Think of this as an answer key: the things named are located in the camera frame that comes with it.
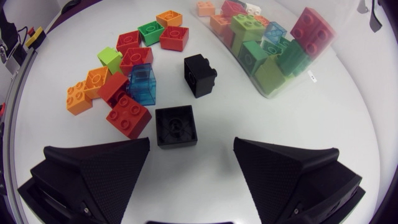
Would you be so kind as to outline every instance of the clear plastic container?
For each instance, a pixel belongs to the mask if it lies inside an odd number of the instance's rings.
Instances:
[[[336,37],[333,27],[340,29],[355,6],[337,0],[327,2],[332,6],[325,12],[325,5],[310,3],[200,1],[193,12],[235,56],[257,90],[272,98],[290,83],[304,80],[296,81],[330,47]]]

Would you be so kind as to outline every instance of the white table surface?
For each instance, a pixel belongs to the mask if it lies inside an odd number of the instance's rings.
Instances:
[[[297,19],[274,1],[263,12],[290,30]],[[261,96],[226,47],[192,13],[194,1],[101,1],[48,34],[27,78],[16,123],[18,186],[44,160],[44,146],[78,147],[126,140],[105,120],[111,108],[101,99],[74,116],[65,109],[69,86],[100,67],[96,54],[114,47],[118,35],[154,21],[167,10],[183,14],[190,28],[183,52],[152,45],[157,80],[152,119],[140,138],[150,153],[122,223],[148,220],[176,223],[233,221],[260,223],[238,161],[234,137],[309,149],[337,147],[339,161],[363,177],[366,194],[345,223],[367,223],[379,189],[379,152],[364,101],[332,49],[307,74],[274,99]],[[211,94],[195,99],[183,78],[183,59],[202,54],[218,72]],[[192,105],[198,134],[193,147],[157,146],[155,109]],[[39,223],[23,202],[29,223]]]

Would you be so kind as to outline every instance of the lego duplo brick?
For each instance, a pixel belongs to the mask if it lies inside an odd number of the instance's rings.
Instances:
[[[96,99],[100,96],[98,95],[98,90],[105,84],[108,78],[111,76],[111,71],[107,68],[107,66],[103,66],[101,68],[96,68],[88,71],[84,93],[90,99]]]
[[[197,15],[198,16],[212,16],[216,14],[216,8],[214,7],[213,3],[210,1],[197,2]]]
[[[293,75],[297,77],[302,72],[304,72],[311,63],[312,63],[311,58],[306,57],[305,60],[299,66],[297,66],[297,68],[295,68],[295,70],[293,71]]]
[[[139,47],[141,44],[141,36],[139,31],[132,31],[119,35],[116,49],[123,54],[126,54],[127,49]]]
[[[226,26],[223,32],[223,42],[229,49],[232,47],[232,43],[235,37],[235,33],[229,26]]]
[[[277,46],[282,49],[282,52],[289,46],[290,41],[288,41],[285,37],[279,37]]]
[[[239,14],[232,17],[231,30],[242,41],[249,41],[261,40],[266,28],[260,21],[255,20],[253,15]]]
[[[253,76],[267,57],[268,54],[261,49],[261,46],[252,40],[243,42],[238,60],[248,75]]]
[[[267,57],[266,62],[254,74],[258,86],[266,96],[269,96],[274,90],[285,83],[284,74],[275,62],[276,56],[271,55]]]
[[[160,47],[182,51],[188,42],[189,28],[168,26],[160,36]]]
[[[280,37],[285,37],[287,31],[280,26],[277,22],[270,22],[264,32],[264,37],[266,37],[273,44],[278,44]]]
[[[321,54],[336,35],[329,23],[309,7],[304,9],[290,33],[312,60]]]
[[[223,35],[225,27],[231,24],[231,18],[223,15],[213,15],[210,17],[210,26],[218,35]]]
[[[157,21],[153,21],[138,27],[138,31],[145,45],[150,46],[159,42],[159,37],[162,35],[164,28]]]
[[[195,98],[211,93],[216,77],[217,71],[201,54],[184,59],[184,78]]]
[[[120,62],[120,69],[125,76],[128,76],[134,65],[152,63],[153,61],[154,55],[150,47],[130,48]]]
[[[264,16],[254,16],[254,19],[260,21],[264,27],[267,27],[269,24],[269,20],[266,19]]]
[[[237,35],[235,35],[235,36],[234,36],[234,41],[233,41],[232,47],[231,47],[232,54],[233,54],[235,57],[238,57],[238,56],[239,56],[239,53],[240,53],[240,51],[241,51],[242,44],[243,44],[242,39],[240,39]]]
[[[168,26],[180,26],[182,24],[182,15],[169,10],[157,15],[156,21],[164,28]]]
[[[242,5],[232,1],[225,1],[221,7],[221,10],[223,11],[223,15],[229,17],[236,16],[238,14],[243,14],[243,15],[247,14],[246,10],[244,10]]]
[[[275,44],[273,44],[267,40],[263,40],[261,45],[262,45],[262,49],[265,50],[268,55],[275,55],[275,54],[282,53],[282,49],[280,47],[276,46]]]
[[[156,79],[149,63],[135,65],[129,75],[127,92],[143,106],[156,104]]]
[[[123,54],[117,52],[116,49],[110,47],[105,47],[98,55],[98,59],[103,66],[107,66],[112,74],[120,71],[120,62],[122,60]]]
[[[93,100],[83,92],[85,81],[78,82],[67,90],[67,110],[73,115],[78,115],[93,107]]]
[[[129,139],[136,139],[152,116],[147,108],[141,106],[127,95],[120,98],[106,119]]]
[[[300,44],[293,40],[284,52],[278,56],[276,63],[285,76],[289,76],[298,66],[305,60],[308,60],[308,55]]]
[[[192,106],[155,110],[157,145],[162,149],[193,146],[198,137]]]
[[[129,84],[127,76],[120,72],[112,75],[108,81],[99,88],[97,94],[108,104],[114,108],[116,103],[126,95],[126,87]]]
[[[261,8],[253,4],[246,3],[245,10],[249,15],[259,16],[261,14]]]

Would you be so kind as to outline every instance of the green brick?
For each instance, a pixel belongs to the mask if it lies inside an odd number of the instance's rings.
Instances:
[[[282,49],[282,52],[286,50],[286,48],[289,46],[290,41],[288,41],[285,37],[279,37],[278,44],[277,46]]]
[[[150,22],[138,27],[141,39],[146,46],[159,42],[159,37],[162,35],[164,28],[157,21]]]
[[[103,66],[107,66],[112,74],[115,72],[122,72],[119,67],[120,62],[122,61],[122,56],[121,52],[110,47],[105,47],[105,49],[97,55],[101,64]]]
[[[260,21],[255,20],[253,15],[233,16],[231,20],[231,30],[235,33],[235,37],[239,37],[242,41],[261,40],[266,28]]]
[[[293,75],[296,77],[300,75],[302,72],[304,72],[305,69],[312,63],[312,60],[310,57],[306,57],[305,60],[297,66],[295,70],[293,70]]]
[[[261,46],[255,41],[243,42],[238,60],[249,76],[253,76],[260,65],[268,57],[268,54],[261,49]]]
[[[275,62],[276,57],[277,55],[269,56],[254,74],[255,81],[265,96],[269,96],[285,83],[284,74]]]
[[[265,50],[268,55],[275,55],[282,53],[282,49],[280,47],[266,40],[262,41],[262,49]]]
[[[232,43],[231,51],[235,57],[239,57],[239,52],[241,51],[242,47],[242,39],[239,39],[237,36],[234,38],[234,42]]]
[[[286,50],[278,57],[276,63],[285,76],[290,75],[302,62],[308,58],[300,44],[293,40]]]

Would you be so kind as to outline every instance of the white paper label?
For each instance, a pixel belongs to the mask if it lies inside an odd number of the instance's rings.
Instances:
[[[314,83],[317,82],[317,79],[315,78],[315,76],[313,75],[313,73],[312,73],[311,70],[308,71],[308,75],[310,76],[311,80],[312,80]]]

